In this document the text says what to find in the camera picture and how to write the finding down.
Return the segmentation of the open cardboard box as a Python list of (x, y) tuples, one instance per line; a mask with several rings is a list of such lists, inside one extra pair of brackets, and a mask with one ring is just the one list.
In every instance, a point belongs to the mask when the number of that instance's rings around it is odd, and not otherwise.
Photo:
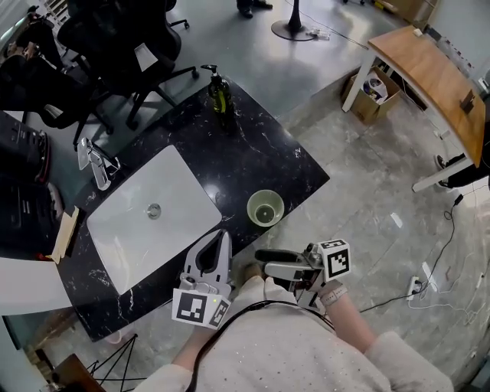
[(385, 72), (379, 67), (372, 67), (370, 72), (375, 72), (385, 83), (388, 91), (388, 98), (381, 105), (378, 105), (362, 90), (363, 84), (361, 85), (358, 95), (352, 103), (351, 111), (365, 125), (371, 125), (378, 119), (386, 116), (400, 98), (400, 88)]

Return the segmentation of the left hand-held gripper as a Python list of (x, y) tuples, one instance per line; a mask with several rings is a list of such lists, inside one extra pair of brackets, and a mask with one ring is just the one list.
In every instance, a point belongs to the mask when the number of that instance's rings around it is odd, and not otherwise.
[(181, 283), (173, 290), (171, 318), (218, 330), (230, 309), (232, 244), (226, 230), (202, 237), (189, 251)]

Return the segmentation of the white rectangular sink basin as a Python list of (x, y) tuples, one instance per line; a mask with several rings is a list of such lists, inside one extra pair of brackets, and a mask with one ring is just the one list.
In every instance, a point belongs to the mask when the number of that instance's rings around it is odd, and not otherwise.
[[(149, 219), (147, 208), (162, 212)], [(88, 218), (87, 227), (116, 291), (122, 295), (210, 229), (222, 215), (169, 145), (122, 183)]]

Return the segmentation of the white floor power strip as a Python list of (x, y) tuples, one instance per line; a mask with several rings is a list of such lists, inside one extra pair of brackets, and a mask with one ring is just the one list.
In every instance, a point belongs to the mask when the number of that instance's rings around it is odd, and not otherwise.
[(412, 301), (415, 295), (418, 295), (420, 293), (422, 288), (423, 288), (423, 282), (420, 281), (420, 278), (418, 276), (412, 276), (410, 278), (406, 300), (408, 302)]

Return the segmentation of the black pedestal stand base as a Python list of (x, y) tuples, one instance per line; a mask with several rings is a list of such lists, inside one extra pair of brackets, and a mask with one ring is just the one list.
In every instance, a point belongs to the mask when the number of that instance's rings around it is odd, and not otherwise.
[(271, 25), (271, 32), (277, 37), (288, 41), (311, 41), (315, 35), (301, 22), (299, 13), (300, 0), (293, 0), (292, 13), (289, 20), (276, 21)]

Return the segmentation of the person's right forearm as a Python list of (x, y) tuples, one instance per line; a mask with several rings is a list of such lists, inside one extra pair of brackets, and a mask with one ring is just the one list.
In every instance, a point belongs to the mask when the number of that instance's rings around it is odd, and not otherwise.
[(365, 353), (376, 341), (377, 336), (347, 293), (328, 305), (326, 311), (336, 335), (361, 353)]

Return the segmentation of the black case with red trim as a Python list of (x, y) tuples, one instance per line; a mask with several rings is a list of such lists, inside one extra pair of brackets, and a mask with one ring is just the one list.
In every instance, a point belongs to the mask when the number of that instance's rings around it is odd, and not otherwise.
[(58, 189), (0, 174), (0, 257), (48, 260), (64, 205)]
[(0, 111), (0, 173), (22, 181), (45, 183), (51, 144), (37, 131)]

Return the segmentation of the translucent pale green cup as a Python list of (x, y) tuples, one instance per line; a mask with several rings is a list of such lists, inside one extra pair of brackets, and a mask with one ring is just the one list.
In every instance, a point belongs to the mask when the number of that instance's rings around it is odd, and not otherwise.
[(259, 227), (277, 224), (285, 213), (283, 199), (272, 190), (259, 190), (247, 202), (249, 219)]

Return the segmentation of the person's cream clothing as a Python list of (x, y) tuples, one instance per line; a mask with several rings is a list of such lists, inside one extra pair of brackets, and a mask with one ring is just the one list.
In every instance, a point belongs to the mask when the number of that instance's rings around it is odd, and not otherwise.
[(253, 277), (243, 281), (193, 371), (171, 362), (135, 392), (454, 392), (399, 335), (376, 336), (361, 353), (336, 335), (329, 317), (297, 307), (272, 278)]

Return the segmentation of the person's left forearm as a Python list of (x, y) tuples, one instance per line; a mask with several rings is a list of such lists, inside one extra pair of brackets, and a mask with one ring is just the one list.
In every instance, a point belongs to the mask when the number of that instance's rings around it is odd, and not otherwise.
[(215, 335), (216, 330), (195, 326), (190, 337), (172, 361), (172, 364), (193, 371), (194, 363), (201, 349)]

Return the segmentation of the white plastic bag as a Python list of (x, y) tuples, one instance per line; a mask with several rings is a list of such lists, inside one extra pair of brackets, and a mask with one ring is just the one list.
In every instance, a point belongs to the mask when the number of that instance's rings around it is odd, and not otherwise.
[(378, 105), (388, 98), (387, 87), (375, 72), (367, 75), (362, 90)]

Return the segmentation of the dark pump soap bottle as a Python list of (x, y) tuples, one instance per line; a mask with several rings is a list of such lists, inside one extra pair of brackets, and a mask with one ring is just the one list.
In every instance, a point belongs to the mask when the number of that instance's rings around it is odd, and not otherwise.
[(208, 95), (212, 100), (214, 113), (221, 128), (231, 133), (234, 128), (234, 102), (228, 81), (217, 72), (217, 65), (204, 64), (201, 69), (211, 72), (211, 81), (207, 86)]

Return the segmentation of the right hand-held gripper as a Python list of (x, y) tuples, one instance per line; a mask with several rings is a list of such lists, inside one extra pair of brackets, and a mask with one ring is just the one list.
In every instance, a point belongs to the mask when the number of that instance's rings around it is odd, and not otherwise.
[(350, 245), (342, 239), (311, 243), (302, 254), (262, 249), (257, 250), (254, 257), (266, 263), (266, 275), (295, 282), (296, 301), (308, 309), (318, 309), (320, 291), (351, 272)]

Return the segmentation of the brown wooden board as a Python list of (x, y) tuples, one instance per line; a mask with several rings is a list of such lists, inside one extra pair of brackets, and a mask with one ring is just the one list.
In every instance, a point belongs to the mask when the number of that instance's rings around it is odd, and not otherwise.
[(55, 392), (106, 392), (75, 354), (52, 370), (51, 380), (58, 386)]

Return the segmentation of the closed cardboard box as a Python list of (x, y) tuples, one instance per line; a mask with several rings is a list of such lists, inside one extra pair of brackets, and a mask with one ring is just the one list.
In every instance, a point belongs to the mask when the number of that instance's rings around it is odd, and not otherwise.
[(383, 0), (387, 7), (410, 23), (428, 22), (439, 0)]

